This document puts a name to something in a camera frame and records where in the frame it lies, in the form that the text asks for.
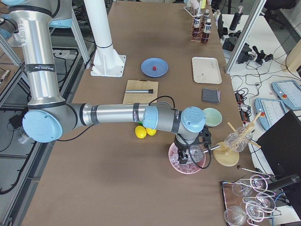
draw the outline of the brown table surface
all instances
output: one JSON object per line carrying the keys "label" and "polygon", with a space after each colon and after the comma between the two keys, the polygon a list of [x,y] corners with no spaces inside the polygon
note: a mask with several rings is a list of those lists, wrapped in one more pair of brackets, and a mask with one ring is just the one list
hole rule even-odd
{"label": "brown table surface", "polygon": [[[178,109],[214,107],[222,113],[222,123],[210,129],[213,144],[232,132],[228,121],[241,126],[231,80],[223,72],[226,62],[217,29],[213,25],[207,44],[190,41],[192,18],[183,6],[114,2],[109,22],[114,48],[127,56],[123,77],[92,77],[86,70],[73,102],[119,104],[127,80],[151,80],[159,82],[158,96],[172,96]],[[150,57],[167,61],[164,76],[153,79],[142,73],[140,65]],[[222,84],[195,83],[192,57],[215,57]],[[204,87],[219,89],[221,103],[202,102]],[[138,139],[136,125],[101,124],[71,142],[56,142],[22,225],[225,225],[220,181],[236,180],[245,172],[224,167],[213,157],[208,169],[181,174],[167,156],[174,135],[158,131]],[[240,156],[239,164],[253,167],[248,151]]]}

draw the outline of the wine glass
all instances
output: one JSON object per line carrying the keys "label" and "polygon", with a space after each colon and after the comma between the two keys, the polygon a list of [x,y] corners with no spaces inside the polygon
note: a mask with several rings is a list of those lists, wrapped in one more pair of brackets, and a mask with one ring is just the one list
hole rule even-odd
{"label": "wine glass", "polygon": [[224,218],[229,225],[242,226],[247,221],[247,214],[239,206],[230,206],[225,210]]}
{"label": "wine glass", "polygon": [[232,192],[239,197],[249,197],[252,193],[250,180],[240,179],[232,184]]}
{"label": "wine glass", "polygon": [[266,213],[272,213],[276,208],[275,201],[272,197],[273,196],[261,192],[256,195],[255,202],[262,209],[262,211]]}
{"label": "wine glass", "polygon": [[255,222],[262,222],[264,219],[264,211],[262,211],[255,201],[248,201],[246,203],[246,213]]}
{"label": "wine glass", "polygon": [[259,174],[253,174],[250,177],[250,184],[251,187],[256,191],[256,192],[266,192],[268,189],[268,182],[267,180],[259,175]]}

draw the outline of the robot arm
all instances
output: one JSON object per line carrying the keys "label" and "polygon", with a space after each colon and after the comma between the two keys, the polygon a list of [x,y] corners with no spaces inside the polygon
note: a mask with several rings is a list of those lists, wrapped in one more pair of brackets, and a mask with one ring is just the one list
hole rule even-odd
{"label": "robot arm", "polygon": [[187,162],[186,150],[190,145],[204,143],[210,148],[210,133],[204,127],[205,115],[197,107],[181,112],[165,102],[154,105],[67,104],[59,93],[48,25],[56,18],[60,25],[66,25],[63,21],[68,20],[68,15],[71,18],[71,0],[2,1],[9,5],[9,14],[18,24],[32,94],[23,127],[34,140],[50,142],[80,126],[142,121],[147,128],[175,134],[180,164]]}
{"label": "robot arm", "polygon": [[17,31],[17,23],[7,14],[2,14],[0,17],[0,35],[4,39],[8,39]]}

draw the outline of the bottle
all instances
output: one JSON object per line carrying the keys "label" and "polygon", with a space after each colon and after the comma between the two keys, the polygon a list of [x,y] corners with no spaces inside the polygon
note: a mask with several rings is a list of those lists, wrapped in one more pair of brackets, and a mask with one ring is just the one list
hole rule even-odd
{"label": "bottle", "polygon": [[207,19],[202,33],[202,39],[201,39],[202,43],[207,43],[209,41],[210,33],[211,33],[211,19]]}
{"label": "bottle", "polygon": [[202,20],[201,26],[200,26],[201,31],[204,29],[204,25],[205,25],[205,23],[206,23],[206,21],[207,21],[208,18],[209,18],[209,10],[206,9],[205,13],[203,15],[203,20]]}
{"label": "bottle", "polygon": [[244,7],[243,6],[239,6],[237,8],[237,12],[234,14],[233,20],[232,20],[231,25],[229,27],[229,29],[231,31],[234,31],[236,29],[237,24],[239,24],[239,22],[240,22],[240,18],[241,18],[242,14],[243,14],[243,11],[244,11]]}
{"label": "bottle", "polygon": [[192,41],[197,41],[198,39],[201,38],[200,20],[201,20],[201,14],[197,14],[197,16],[193,18],[192,34],[191,34]]}

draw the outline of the wooden board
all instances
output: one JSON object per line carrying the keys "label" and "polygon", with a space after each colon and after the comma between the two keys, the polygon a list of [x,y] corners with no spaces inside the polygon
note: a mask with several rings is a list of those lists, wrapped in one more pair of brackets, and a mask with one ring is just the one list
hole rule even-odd
{"label": "wooden board", "polygon": [[125,93],[122,103],[123,104],[149,103],[150,101],[158,97],[158,85],[159,83],[157,81],[128,80],[126,90],[153,89],[154,92],[153,93]]}

